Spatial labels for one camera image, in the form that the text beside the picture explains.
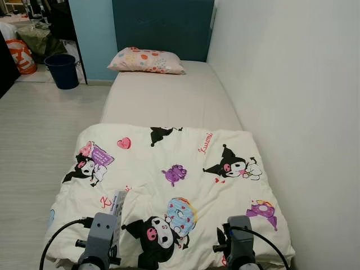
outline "white bed sheet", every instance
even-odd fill
[[[119,73],[101,123],[242,130],[209,64],[182,61],[186,75]]]

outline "purple character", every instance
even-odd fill
[[[266,217],[270,224],[274,227],[275,231],[277,231],[276,224],[277,218],[274,216],[275,208],[272,206],[270,202],[257,200],[257,204],[252,204],[251,209],[246,211],[246,215],[248,217],[256,217],[257,215],[261,215]]]
[[[166,179],[171,182],[171,185],[174,187],[175,182],[185,178],[187,170],[181,165],[173,165],[167,172],[162,170],[162,173],[165,174]]]

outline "baseboard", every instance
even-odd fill
[[[114,83],[113,80],[89,80],[89,86],[111,86]]]

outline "white wall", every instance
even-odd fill
[[[254,133],[301,270],[360,269],[357,0],[220,0],[208,61]]]

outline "pillow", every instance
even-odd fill
[[[107,68],[115,71],[185,74],[175,53],[136,47],[127,47],[117,53]]]

